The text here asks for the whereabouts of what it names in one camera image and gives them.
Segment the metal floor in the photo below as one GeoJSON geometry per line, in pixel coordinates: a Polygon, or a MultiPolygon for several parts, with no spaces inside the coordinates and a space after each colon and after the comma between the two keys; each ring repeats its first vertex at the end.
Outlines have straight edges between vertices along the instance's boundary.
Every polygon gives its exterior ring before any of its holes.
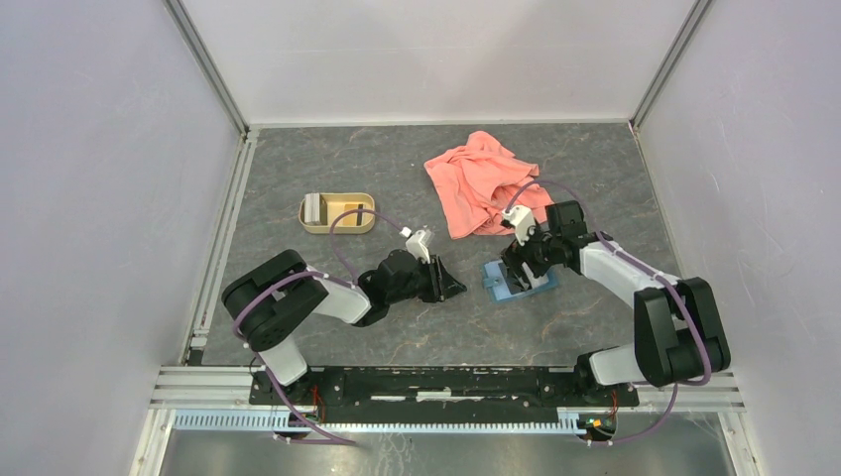
{"type": "MultiPolygon", "coordinates": [[[[626,124],[532,124],[267,129],[258,146],[233,236],[222,287],[279,252],[294,248],[322,271],[347,277],[327,236],[309,235],[297,213],[311,191],[363,191],[377,208],[410,227],[435,232],[431,251],[468,292],[445,303],[404,301],[368,328],[311,318],[294,336],[311,365],[571,365],[584,352],[632,339],[631,311],[601,286],[557,270],[560,286],[508,304],[491,303],[480,267],[510,236],[451,240],[423,162],[485,130],[518,159],[541,167],[590,204],[628,251],[675,273],[651,182],[626,124]]],[[[558,201],[568,199],[549,190],[558,201]]],[[[360,271],[376,267],[403,240],[378,222],[364,235],[337,239],[360,271]]],[[[204,365],[245,365],[253,354],[230,332],[217,305],[204,365]]]]}
{"type": "MultiPolygon", "coordinates": [[[[625,415],[620,435],[655,416],[625,415]]],[[[610,448],[568,435],[350,435],[359,446],[285,445],[253,431],[175,431],[166,476],[295,475],[735,475],[718,416],[672,415],[656,433],[610,448]]]]}

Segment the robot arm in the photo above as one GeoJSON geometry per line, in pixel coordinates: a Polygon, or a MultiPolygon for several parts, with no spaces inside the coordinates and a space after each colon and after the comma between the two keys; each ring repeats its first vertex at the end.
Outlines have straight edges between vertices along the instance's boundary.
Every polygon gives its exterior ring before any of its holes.
{"type": "MultiPolygon", "coordinates": [[[[664,284],[629,263],[636,258],[627,252],[622,253],[626,258],[621,258],[618,252],[622,248],[611,237],[603,234],[612,250],[588,232],[577,201],[549,205],[546,215],[548,230],[543,231],[524,206],[503,213],[503,224],[515,232],[514,242],[502,252],[511,281],[527,291],[546,280],[549,268],[562,265],[601,284],[634,310],[634,343],[579,357],[576,372],[584,386],[648,381],[661,387],[702,375],[698,349],[689,330],[679,328],[683,316],[676,312],[677,305],[664,284]]],[[[699,278],[681,280],[662,272],[655,277],[673,285],[683,299],[701,334],[712,371],[727,368],[730,350],[709,285],[699,278]]]]}
{"type": "MultiPolygon", "coordinates": [[[[376,270],[360,276],[358,286],[318,272],[289,283],[254,307],[239,331],[278,382],[287,386],[308,369],[292,333],[310,315],[332,316],[365,327],[385,317],[390,305],[400,300],[440,302],[466,291],[446,272],[440,259],[429,253],[430,239],[428,230],[416,231],[406,242],[406,250],[392,251],[376,270]]],[[[222,303],[236,318],[273,284],[304,271],[315,272],[298,252],[284,251],[228,286],[222,303]]]]}

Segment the white object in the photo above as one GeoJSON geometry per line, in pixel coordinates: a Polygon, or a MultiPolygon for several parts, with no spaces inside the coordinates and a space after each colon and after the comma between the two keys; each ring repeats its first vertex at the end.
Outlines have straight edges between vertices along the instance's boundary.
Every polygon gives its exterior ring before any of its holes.
{"type": "Polygon", "coordinates": [[[531,286],[529,288],[530,290],[535,290],[549,282],[548,273],[539,278],[535,278],[535,272],[532,271],[532,268],[529,268],[529,265],[526,263],[523,263],[523,271],[526,273],[526,278],[529,279],[529,285],[531,286]]]}
{"type": "Polygon", "coordinates": [[[429,263],[429,242],[432,240],[432,232],[429,230],[418,230],[406,241],[406,250],[412,253],[416,259],[423,263],[429,263]]]}
{"type": "MultiPolygon", "coordinates": [[[[617,251],[622,248],[616,242],[610,242],[617,251]]],[[[634,293],[645,288],[662,288],[662,283],[637,269],[622,258],[608,251],[601,242],[590,243],[580,251],[581,275],[607,288],[625,304],[634,307],[634,293]]],[[[658,272],[673,285],[677,277],[658,272]]]]}
{"type": "Polygon", "coordinates": [[[529,237],[534,234],[533,230],[538,224],[532,211],[522,205],[514,205],[508,211],[503,210],[502,217],[514,227],[514,236],[521,245],[529,241],[529,237]]]}
{"type": "MultiPolygon", "coordinates": [[[[350,289],[334,282],[315,278],[328,295],[316,307],[312,314],[335,317],[348,324],[353,324],[368,312],[371,303],[358,289],[350,289]]],[[[300,354],[293,335],[288,336],[280,344],[269,350],[260,352],[260,359],[266,367],[272,370],[281,385],[289,385],[306,373],[306,360],[300,354]]]]}
{"type": "Polygon", "coordinates": [[[634,344],[596,352],[590,356],[590,370],[596,382],[604,386],[646,381],[637,365],[634,344]]]}

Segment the white connector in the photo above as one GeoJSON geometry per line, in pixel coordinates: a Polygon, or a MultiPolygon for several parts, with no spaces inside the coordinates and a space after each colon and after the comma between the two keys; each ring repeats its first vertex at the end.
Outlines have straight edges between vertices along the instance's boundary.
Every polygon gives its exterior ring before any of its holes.
{"type": "Polygon", "coordinates": [[[514,236],[521,245],[529,241],[529,237],[535,232],[535,226],[538,224],[532,210],[522,205],[514,205],[507,212],[503,210],[502,217],[514,227],[514,236]]]}
{"type": "Polygon", "coordinates": [[[423,263],[429,263],[431,261],[429,254],[429,242],[431,240],[431,231],[418,230],[411,238],[406,240],[406,250],[412,253],[415,259],[421,260],[423,263]]]}

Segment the cable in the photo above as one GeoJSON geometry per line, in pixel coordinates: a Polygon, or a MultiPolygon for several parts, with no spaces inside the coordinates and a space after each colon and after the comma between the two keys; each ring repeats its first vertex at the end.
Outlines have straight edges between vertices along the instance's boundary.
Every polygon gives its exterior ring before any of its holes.
{"type": "Polygon", "coordinates": [[[330,225],[330,247],[333,249],[333,253],[335,253],[336,258],[338,258],[339,261],[341,262],[342,266],[344,266],[344,269],[346,269],[347,272],[350,273],[350,282],[355,285],[357,283],[357,281],[359,280],[359,273],[356,272],[356,269],[347,261],[347,259],[344,257],[344,255],[339,251],[338,247],[336,246],[336,241],[335,241],[335,237],[336,237],[335,229],[336,229],[336,225],[338,224],[339,220],[341,220],[345,216],[348,216],[348,215],[351,215],[351,214],[354,214],[354,213],[356,213],[356,214],[370,213],[374,216],[379,216],[380,218],[386,220],[386,222],[388,222],[390,225],[397,228],[398,231],[403,231],[403,229],[405,227],[399,225],[396,221],[394,221],[391,218],[389,218],[388,216],[380,213],[379,211],[371,210],[369,208],[357,208],[355,210],[348,210],[348,211],[345,211],[344,213],[340,214],[339,216],[337,216],[333,220],[333,223],[330,225]]]}
{"type": "MultiPolygon", "coordinates": [[[[515,193],[514,196],[511,197],[511,201],[509,201],[508,206],[505,207],[506,213],[511,211],[511,207],[514,206],[515,202],[517,201],[517,198],[520,197],[520,195],[523,193],[523,191],[526,190],[526,188],[528,188],[529,186],[534,185],[534,184],[537,184],[537,185],[550,184],[550,185],[558,186],[558,187],[562,188],[563,190],[565,190],[570,195],[572,195],[572,197],[575,198],[576,201],[578,201],[578,204],[581,205],[581,209],[584,211],[584,215],[587,217],[587,220],[590,222],[590,224],[595,229],[596,237],[599,239],[599,242],[601,242],[601,244],[608,251],[610,251],[611,253],[614,253],[616,256],[618,256],[619,258],[624,260],[626,263],[629,263],[631,266],[633,266],[633,267],[637,268],[638,270],[642,271],[643,273],[648,275],[650,278],[656,280],[658,283],[662,284],[665,287],[666,291],[669,293],[671,298],[677,304],[677,308],[680,310],[680,314],[683,316],[683,320],[686,322],[686,325],[689,328],[689,333],[692,334],[692,340],[694,341],[695,345],[698,348],[698,354],[700,354],[700,356],[701,356],[701,364],[704,367],[704,375],[701,378],[701,380],[686,381],[686,382],[681,382],[681,383],[686,384],[686,385],[691,385],[691,386],[706,385],[710,381],[710,378],[712,377],[712,365],[710,364],[709,354],[707,353],[706,346],[704,346],[704,343],[701,340],[701,335],[698,332],[698,329],[695,326],[695,323],[692,321],[692,317],[689,314],[689,309],[686,308],[686,304],[683,302],[683,299],[677,293],[677,290],[674,288],[674,286],[671,285],[671,283],[666,278],[661,276],[657,271],[653,270],[652,268],[649,268],[645,263],[641,262],[640,260],[637,260],[636,258],[634,258],[633,256],[625,253],[624,251],[617,250],[616,247],[613,246],[613,244],[611,244],[609,241],[607,241],[605,239],[604,235],[602,235],[601,228],[599,227],[598,222],[596,221],[596,218],[593,215],[593,213],[590,212],[590,209],[587,206],[587,203],[581,198],[580,195],[578,195],[578,193],[575,192],[575,190],[573,190],[572,188],[566,186],[565,184],[557,182],[557,181],[543,180],[543,179],[532,180],[529,183],[526,183],[525,185],[521,186],[520,189],[517,190],[517,193],[515,193]]],[[[616,440],[605,441],[605,442],[590,441],[590,442],[588,442],[588,444],[597,444],[599,446],[609,446],[609,445],[613,445],[613,444],[617,444],[617,443],[634,441],[638,438],[641,438],[645,435],[651,434],[652,432],[656,431],[658,428],[660,428],[662,426],[662,424],[665,422],[665,419],[671,414],[671,410],[674,408],[674,403],[677,401],[677,387],[678,387],[678,384],[677,384],[677,382],[675,382],[674,389],[671,391],[671,400],[668,402],[668,406],[666,406],[665,411],[662,413],[660,418],[655,422],[655,424],[651,425],[649,428],[647,428],[644,431],[641,431],[637,434],[634,434],[634,435],[631,435],[631,436],[626,436],[624,438],[619,438],[619,439],[616,439],[616,440]]]]}
{"type": "Polygon", "coordinates": [[[658,428],[660,428],[662,426],[662,424],[665,422],[665,419],[669,416],[669,414],[671,414],[671,409],[674,408],[674,403],[677,401],[677,387],[678,387],[678,385],[677,385],[677,383],[675,383],[674,387],[671,391],[671,400],[668,401],[668,406],[665,408],[665,411],[663,411],[662,415],[660,415],[660,418],[658,418],[658,420],[655,421],[655,424],[649,426],[648,428],[644,429],[643,431],[640,431],[637,434],[632,434],[631,436],[625,436],[625,437],[622,437],[622,438],[619,438],[619,439],[611,439],[610,441],[592,441],[592,440],[590,440],[590,441],[587,442],[587,444],[588,445],[594,444],[596,446],[612,446],[614,444],[629,443],[631,441],[637,440],[639,438],[642,438],[644,436],[647,436],[647,435],[652,434],[653,432],[657,431],[658,428]]]}
{"type": "MultiPolygon", "coordinates": [[[[289,276],[283,278],[282,280],[274,283],[273,285],[269,286],[265,291],[260,293],[257,297],[254,298],[254,300],[249,302],[248,305],[246,305],[240,311],[239,315],[237,315],[237,317],[234,319],[233,328],[231,329],[233,331],[234,335],[241,340],[245,340],[245,337],[242,335],[242,332],[240,332],[240,330],[239,330],[239,326],[242,324],[242,321],[245,319],[245,317],[249,313],[251,313],[251,311],[254,310],[254,308],[257,307],[257,305],[259,305],[260,302],[263,301],[263,299],[267,298],[273,292],[279,290],[280,288],[283,288],[283,287],[287,286],[290,283],[293,283],[293,282],[295,282],[297,280],[300,280],[300,279],[303,279],[303,278],[310,278],[310,277],[320,278],[320,279],[323,279],[323,280],[328,280],[328,281],[331,281],[333,283],[337,283],[339,285],[346,286],[346,287],[352,287],[352,285],[350,285],[349,283],[346,283],[346,282],[341,281],[341,280],[337,280],[337,279],[332,278],[332,277],[328,276],[327,274],[319,272],[319,271],[303,271],[303,272],[300,272],[300,273],[295,273],[293,275],[289,275],[289,276]]],[[[315,431],[316,433],[320,434],[321,436],[324,436],[325,438],[327,438],[327,439],[290,439],[290,438],[288,438],[287,442],[296,443],[296,444],[341,444],[341,445],[355,445],[356,444],[356,441],[353,441],[351,439],[342,438],[341,436],[337,436],[335,434],[327,432],[327,431],[319,428],[316,424],[312,423],[308,419],[306,419],[306,417],[301,412],[299,412],[298,409],[295,408],[295,406],[292,404],[292,402],[290,402],[289,398],[287,397],[287,394],[284,392],[283,386],[281,386],[280,382],[278,382],[278,379],[275,377],[275,374],[272,373],[272,370],[269,369],[269,367],[266,367],[266,375],[269,376],[269,381],[272,382],[272,387],[275,389],[275,392],[278,393],[278,396],[281,397],[281,400],[284,402],[284,404],[289,408],[290,412],[292,412],[292,414],[294,416],[296,416],[305,426],[309,427],[311,430],[315,431]]]]}
{"type": "Polygon", "coordinates": [[[541,184],[545,184],[545,183],[563,188],[567,193],[572,195],[572,197],[575,198],[576,201],[578,201],[578,204],[581,205],[581,209],[584,210],[584,215],[587,217],[587,220],[590,222],[590,224],[595,229],[596,237],[599,239],[599,242],[601,242],[601,244],[608,251],[610,251],[611,253],[614,253],[616,256],[618,256],[619,258],[624,260],[626,263],[628,263],[631,266],[633,266],[633,267],[637,268],[638,270],[642,271],[643,273],[648,275],[650,278],[652,278],[653,280],[657,281],[658,283],[662,284],[665,287],[665,290],[669,293],[671,298],[677,304],[677,308],[680,310],[680,314],[683,316],[683,320],[686,322],[686,326],[689,328],[689,333],[692,334],[692,340],[695,342],[695,345],[698,348],[698,354],[700,354],[700,356],[701,356],[701,364],[704,367],[704,375],[701,378],[701,380],[685,381],[685,382],[681,382],[681,383],[686,384],[686,385],[691,385],[691,386],[706,385],[710,381],[710,378],[712,377],[712,365],[710,364],[709,354],[707,353],[707,349],[706,349],[706,346],[704,345],[703,340],[701,340],[701,334],[698,332],[698,328],[695,326],[695,323],[692,321],[692,318],[689,314],[689,309],[686,308],[686,304],[683,302],[683,299],[677,293],[677,290],[674,288],[674,286],[671,285],[671,283],[666,278],[661,276],[656,270],[653,270],[652,268],[649,268],[645,263],[643,263],[640,260],[637,260],[636,258],[634,258],[633,256],[625,253],[624,251],[617,250],[616,247],[613,246],[613,244],[611,244],[609,241],[607,241],[605,239],[604,235],[602,235],[601,228],[599,227],[595,216],[590,212],[590,209],[587,206],[587,203],[581,198],[580,195],[578,195],[578,193],[575,192],[575,190],[573,190],[572,188],[570,188],[570,187],[566,186],[565,184],[560,183],[558,181],[542,180],[542,179],[532,180],[529,183],[526,183],[525,185],[521,186],[520,189],[517,190],[517,193],[514,194],[514,196],[511,198],[511,201],[508,202],[508,206],[506,206],[506,208],[505,208],[506,213],[511,210],[511,207],[514,206],[514,203],[517,201],[517,198],[520,197],[520,195],[523,193],[524,190],[526,190],[526,188],[528,188],[529,186],[534,185],[534,184],[541,185],[541,184]]]}
{"type": "Polygon", "coordinates": [[[286,392],[284,392],[284,389],[281,386],[280,382],[278,382],[278,379],[275,377],[275,374],[272,373],[272,371],[268,367],[266,367],[266,375],[269,376],[269,380],[272,382],[272,387],[275,389],[275,392],[278,393],[278,396],[281,398],[281,400],[284,401],[284,405],[289,407],[290,412],[292,412],[292,415],[296,416],[300,420],[300,422],[302,422],[305,426],[308,426],[310,429],[312,429],[312,431],[315,431],[316,433],[320,434],[321,436],[324,436],[325,438],[327,438],[327,439],[292,439],[292,440],[289,440],[289,442],[300,443],[300,444],[340,444],[340,445],[345,445],[345,446],[355,446],[356,445],[356,441],[353,441],[352,439],[342,438],[341,436],[337,436],[333,433],[327,432],[326,430],[319,428],[318,425],[316,425],[312,421],[309,421],[306,418],[306,416],[304,416],[301,412],[298,411],[298,409],[295,408],[294,405],[292,405],[292,402],[290,402],[289,397],[287,397],[286,392]]]}

